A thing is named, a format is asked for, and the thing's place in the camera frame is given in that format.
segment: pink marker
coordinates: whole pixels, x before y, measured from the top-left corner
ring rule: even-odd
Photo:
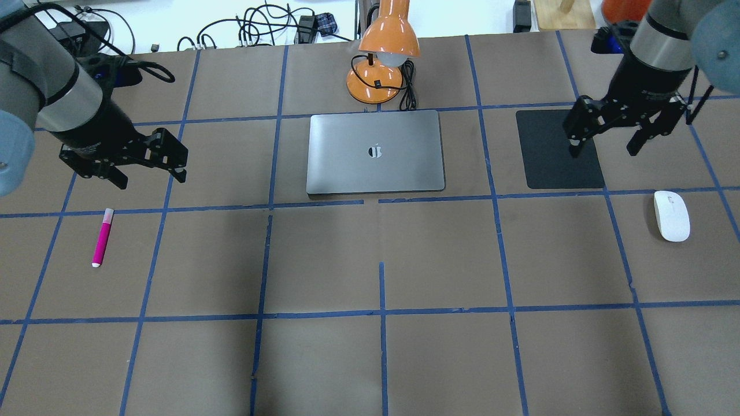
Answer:
[[[92,256],[92,266],[100,267],[103,264],[103,256],[105,255],[105,246],[108,245],[108,235],[110,235],[110,224],[113,222],[113,210],[110,208],[105,209],[103,215],[103,224],[100,225],[100,235],[98,236],[98,244],[95,246],[95,254]]]

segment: laptop lid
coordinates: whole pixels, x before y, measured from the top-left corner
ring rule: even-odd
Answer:
[[[308,194],[444,188],[437,111],[311,117]]]

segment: desk lamp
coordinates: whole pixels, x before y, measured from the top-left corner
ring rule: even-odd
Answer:
[[[367,60],[354,64],[347,74],[347,89],[358,101],[384,103],[398,94],[403,74],[398,69],[406,59],[419,56],[419,41],[408,22],[410,0],[381,0],[378,17],[360,42]]]

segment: mouse pad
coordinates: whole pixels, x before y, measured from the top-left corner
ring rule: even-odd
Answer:
[[[578,158],[568,152],[562,122],[568,110],[517,111],[524,172],[531,189],[603,188],[596,145],[589,140]]]

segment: computer mouse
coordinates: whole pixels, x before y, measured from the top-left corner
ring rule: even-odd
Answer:
[[[691,233],[691,223],[681,196],[675,192],[658,191],[653,196],[653,204],[660,235],[674,243],[686,241]]]

